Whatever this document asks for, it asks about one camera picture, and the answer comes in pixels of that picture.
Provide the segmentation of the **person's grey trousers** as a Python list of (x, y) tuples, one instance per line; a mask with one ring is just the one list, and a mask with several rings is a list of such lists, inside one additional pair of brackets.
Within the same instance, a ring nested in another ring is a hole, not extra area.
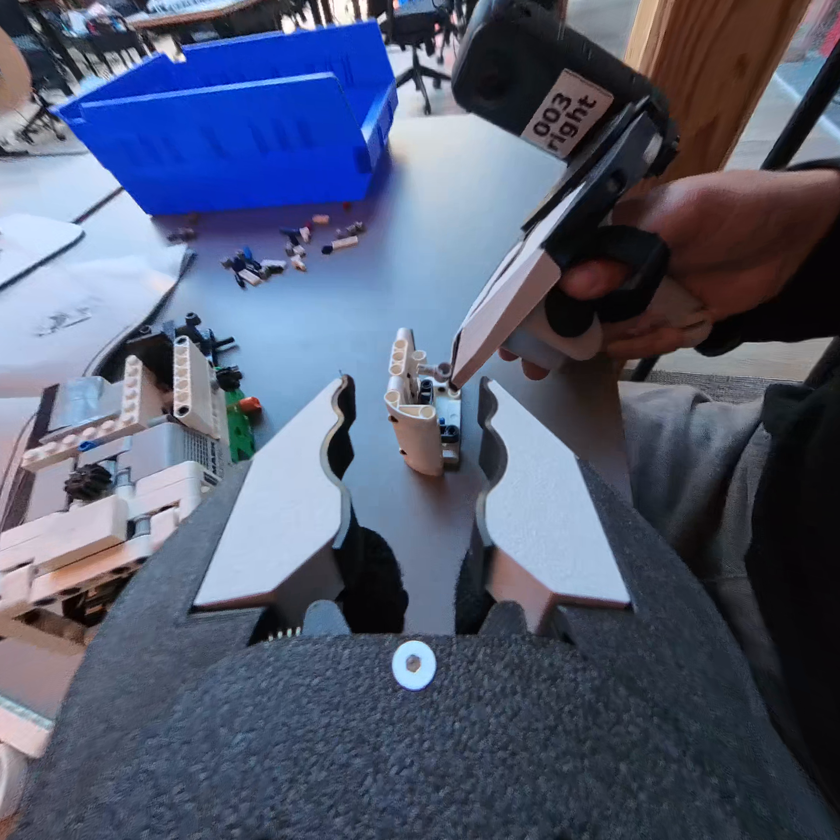
[(779, 715), (781, 662), (745, 565), (770, 451), (763, 399), (720, 402), (688, 385), (619, 387), (635, 507), (707, 589)]

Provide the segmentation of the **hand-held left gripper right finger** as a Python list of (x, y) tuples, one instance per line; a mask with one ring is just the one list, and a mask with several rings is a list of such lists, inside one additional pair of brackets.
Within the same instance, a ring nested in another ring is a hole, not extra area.
[(560, 606), (625, 609), (631, 595), (573, 451), (497, 381), (479, 383), (479, 588), (547, 636)]

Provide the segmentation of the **black office chair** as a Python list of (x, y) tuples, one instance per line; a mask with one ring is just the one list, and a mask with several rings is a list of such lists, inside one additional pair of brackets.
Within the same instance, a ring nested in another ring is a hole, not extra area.
[(426, 81), (435, 90), (451, 81), (441, 70), (444, 65), (442, 48), (459, 37), (461, 2), (454, 1), (385, 1), (380, 15), (380, 29), (386, 46), (396, 46), (411, 55), (411, 64), (395, 74), (395, 87), (400, 90), (413, 84), (423, 98), (423, 115), (433, 113)]

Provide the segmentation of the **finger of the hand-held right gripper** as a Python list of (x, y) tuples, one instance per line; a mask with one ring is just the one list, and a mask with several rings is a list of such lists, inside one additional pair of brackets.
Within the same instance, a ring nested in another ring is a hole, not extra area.
[(560, 279), (542, 249), (513, 248), (462, 321), (451, 355), (451, 385), (463, 388)]
[[(548, 215), (542, 221), (536, 223), (521, 238), (521, 242), (518, 243), (516, 248), (525, 248), (527, 251), (541, 248), (547, 253), (545, 241), (554, 229), (569, 215), (581, 191), (582, 187), (580, 186), (573, 189), (570, 195), (565, 197), (553, 210), (549, 211)], [(507, 344), (589, 344), (590, 327), (584, 327), (583, 333), (573, 338), (559, 335), (552, 329), (548, 321), (548, 304), (544, 301), (547, 295), (507, 339)]]

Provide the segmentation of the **clear plastic bag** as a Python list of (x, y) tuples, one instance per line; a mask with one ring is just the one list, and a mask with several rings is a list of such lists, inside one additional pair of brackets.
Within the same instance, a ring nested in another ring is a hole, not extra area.
[(2, 290), (1, 396), (92, 375), (175, 288), (194, 252), (50, 265)]

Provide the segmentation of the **pile of loose lego pieces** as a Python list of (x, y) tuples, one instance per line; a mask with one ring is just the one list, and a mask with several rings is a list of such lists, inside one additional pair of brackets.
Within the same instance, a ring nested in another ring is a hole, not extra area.
[(192, 211), (156, 223), (168, 245), (183, 245), (190, 267), (250, 291), (305, 275), (321, 256), (357, 245), (366, 231), (358, 203)]

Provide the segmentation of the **person's black jacket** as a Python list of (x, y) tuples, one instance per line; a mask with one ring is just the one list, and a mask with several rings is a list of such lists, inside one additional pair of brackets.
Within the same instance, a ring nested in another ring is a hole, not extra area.
[(803, 385), (772, 385), (745, 564), (781, 663), (801, 754), (838, 809), (838, 340)]

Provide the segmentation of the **black metal pole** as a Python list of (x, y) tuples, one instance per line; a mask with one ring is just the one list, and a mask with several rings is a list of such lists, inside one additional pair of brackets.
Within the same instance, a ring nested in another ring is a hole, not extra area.
[(761, 164), (763, 171), (787, 167), (803, 146), (839, 89), (838, 55), (831, 54), (807, 88), (791, 118), (785, 124), (770, 152)]

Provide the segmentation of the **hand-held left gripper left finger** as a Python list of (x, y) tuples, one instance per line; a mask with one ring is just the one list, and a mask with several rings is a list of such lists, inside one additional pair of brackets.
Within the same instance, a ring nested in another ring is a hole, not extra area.
[(249, 461), (193, 606), (303, 614), (344, 590), (354, 526), (343, 477), (354, 452), (354, 380), (329, 383)]

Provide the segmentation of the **wooden post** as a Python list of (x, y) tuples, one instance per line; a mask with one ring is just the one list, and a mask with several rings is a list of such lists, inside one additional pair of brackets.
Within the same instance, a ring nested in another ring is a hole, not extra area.
[(642, 1), (624, 62), (666, 96), (680, 133), (667, 172), (637, 194), (728, 162), (809, 1)]

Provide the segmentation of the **blue plastic bin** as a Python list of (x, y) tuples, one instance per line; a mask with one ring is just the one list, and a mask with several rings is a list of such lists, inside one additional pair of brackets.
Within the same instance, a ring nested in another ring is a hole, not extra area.
[(398, 105), (375, 20), (182, 53), (54, 107), (147, 214), (365, 197)]

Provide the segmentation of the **white lego beam subassembly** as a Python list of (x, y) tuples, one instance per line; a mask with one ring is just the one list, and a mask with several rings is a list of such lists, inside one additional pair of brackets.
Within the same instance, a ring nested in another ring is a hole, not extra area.
[(384, 402), (406, 465), (424, 476), (439, 477), (460, 465), (461, 394), (451, 378), (442, 383), (418, 376), (417, 365), (423, 363), (430, 364), (415, 345), (413, 331), (397, 330)]

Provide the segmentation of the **white green lego truck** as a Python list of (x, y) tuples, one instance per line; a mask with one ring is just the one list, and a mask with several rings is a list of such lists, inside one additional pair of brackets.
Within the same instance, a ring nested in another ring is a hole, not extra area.
[(2, 642), (78, 655), (125, 585), (237, 463), (262, 405), (194, 312), (127, 342), (116, 379), (46, 388), (13, 456)]

